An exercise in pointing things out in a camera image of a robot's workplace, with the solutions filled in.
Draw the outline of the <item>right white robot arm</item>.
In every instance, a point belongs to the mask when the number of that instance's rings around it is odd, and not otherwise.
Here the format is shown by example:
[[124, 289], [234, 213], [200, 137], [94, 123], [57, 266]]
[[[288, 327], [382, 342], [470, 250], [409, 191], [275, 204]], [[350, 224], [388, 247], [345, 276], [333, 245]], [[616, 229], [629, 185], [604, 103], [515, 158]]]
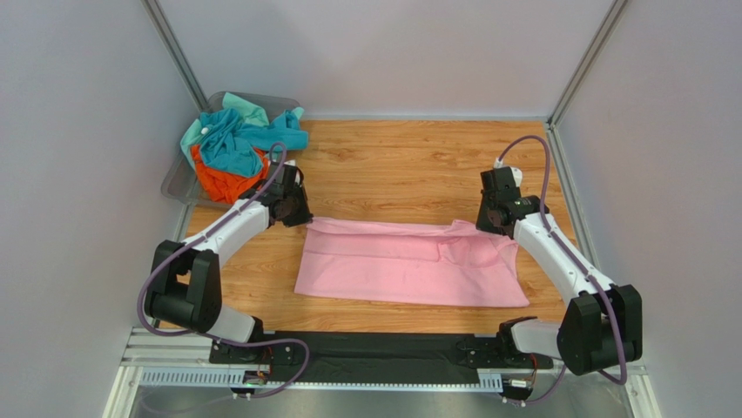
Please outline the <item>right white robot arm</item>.
[[522, 194], [510, 166], [482, 172], [479, 231], [514, 240], [542, 268], [562, 297], [560, 322], [521, 317], [502, 323], [498, 337], [516, 353], [558, 359], [575, 375], [624, 371], [643, 355], [643, 302], [632, 285], [617, 285], [572, 244], [536, 195]]

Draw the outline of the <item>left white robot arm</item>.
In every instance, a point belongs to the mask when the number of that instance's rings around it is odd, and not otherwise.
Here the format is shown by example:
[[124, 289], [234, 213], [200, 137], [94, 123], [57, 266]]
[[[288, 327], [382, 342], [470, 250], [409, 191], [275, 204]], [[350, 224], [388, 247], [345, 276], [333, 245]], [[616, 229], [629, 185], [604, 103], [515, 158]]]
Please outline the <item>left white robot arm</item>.
[[230, 344], [255, 344], [261, 322], [223, 301], [221, 270], [249, 240], [277, 223], [303, 226], [313, 219], [294, 161], [273, 165], [269, 179], [249, 189], [206, 229], [183, 242], [165, 240], [138, 297], [141, 320], [153, 318]]

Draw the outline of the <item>pink t shirt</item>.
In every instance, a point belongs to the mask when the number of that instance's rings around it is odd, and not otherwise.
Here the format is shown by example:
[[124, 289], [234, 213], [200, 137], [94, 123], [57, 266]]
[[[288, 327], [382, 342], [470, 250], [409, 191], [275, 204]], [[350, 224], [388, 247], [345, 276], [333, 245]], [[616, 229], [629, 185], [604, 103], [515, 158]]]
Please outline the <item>pink t shirt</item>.
[[518, 248], [463, 220], [437, 226], [317, 218], [307, 228], [294, 291], [345, 300], [526, 307]]

